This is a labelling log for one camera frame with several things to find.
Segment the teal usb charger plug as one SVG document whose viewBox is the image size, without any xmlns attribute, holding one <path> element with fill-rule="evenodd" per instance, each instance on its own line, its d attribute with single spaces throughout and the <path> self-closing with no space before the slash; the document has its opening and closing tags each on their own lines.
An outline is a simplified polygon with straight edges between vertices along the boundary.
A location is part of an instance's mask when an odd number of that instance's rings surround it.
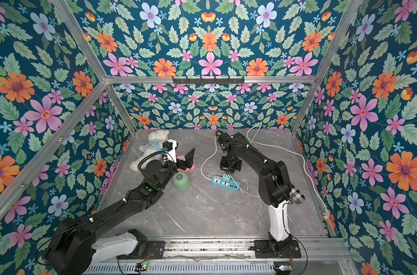
<svg viewBox="0 0 417 275">
<path fill-rule="evenodd" d="M 229 175 L 227 175 L 227 174 L 223 174 L 223 176 L 222 176 L 222 184 L 223 185 L 229 185 L 230 184 L 230 180 L 231 180 L 231 178 L 230 178 L 230 176 Z"/>
</svg>

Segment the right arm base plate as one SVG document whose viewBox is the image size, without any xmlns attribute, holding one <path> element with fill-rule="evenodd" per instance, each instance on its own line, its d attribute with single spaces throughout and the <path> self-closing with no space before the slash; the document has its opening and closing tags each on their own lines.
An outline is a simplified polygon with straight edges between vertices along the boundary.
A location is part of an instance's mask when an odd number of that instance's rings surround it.
<svg viewBox="0 0 417 275">
<path fill-rule="evenodd" d="M 282 246 L 267 239 L 255 240 L 254 244 L 249 249 L 254 251 L 257 259 L 299 259 L 304 255 L 304 249 L 299 246 L 299 243 L 296 240 L 288 241 Z"/>
</svg>

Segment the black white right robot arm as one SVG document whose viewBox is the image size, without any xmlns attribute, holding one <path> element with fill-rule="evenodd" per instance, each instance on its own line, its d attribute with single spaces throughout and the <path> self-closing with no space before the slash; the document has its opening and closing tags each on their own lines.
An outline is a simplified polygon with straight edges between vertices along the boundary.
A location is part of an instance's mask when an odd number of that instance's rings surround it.
<svg viewBox="0 0 417 275">
<path fill-rule="evenodd" d="M 220 162 L 222 171 L 229 174 L 240 171 L 242 162 L 245 162 L 257 173 L 259 196 L 269 209 L 269 251 L 274 256 L 282 255 L 293 239 L 288 226 L 292 183 L 285 163 L 266 157 L 240 133 L 229 135 L 217 130 L 215 141 L 225 153 Z"/>
</svg>

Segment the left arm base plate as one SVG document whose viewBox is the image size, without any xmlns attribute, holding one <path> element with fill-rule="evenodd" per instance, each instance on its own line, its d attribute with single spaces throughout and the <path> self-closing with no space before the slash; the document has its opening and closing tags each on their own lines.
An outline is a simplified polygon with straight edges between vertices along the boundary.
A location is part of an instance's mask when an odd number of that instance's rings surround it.
<svg viewBox="0 0 417 275">
<path fill-rule="evenodd" d="M 160 260 L 163 258 L 165 241 L 146 241 L 140 249 L 140 258 L 145 260 Z"/>
</svg>

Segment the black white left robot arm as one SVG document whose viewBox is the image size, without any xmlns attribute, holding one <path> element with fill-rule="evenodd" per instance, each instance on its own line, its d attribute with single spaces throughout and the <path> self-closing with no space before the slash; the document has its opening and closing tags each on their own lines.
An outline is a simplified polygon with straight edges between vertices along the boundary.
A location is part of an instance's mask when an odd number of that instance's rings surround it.
<svg viewBox="0 0 417 275">
<path fill-rule="evenodd" d="M 157 203 L 173 176 L 192 167 L 194 149 L 184 159 L 176 158 L 174 153 L 160 150 L 143 158 L 137 165 L 143 181 L 116 203 L 79 220 L 61 222 L 45 251 L 46 262 L 59 275 L 81 275 L 91 265 L 107 259 L 127 254 L 145 256 L 147 238 L 139 230 L 114 237 L 104 234 Z"/>
</svg>

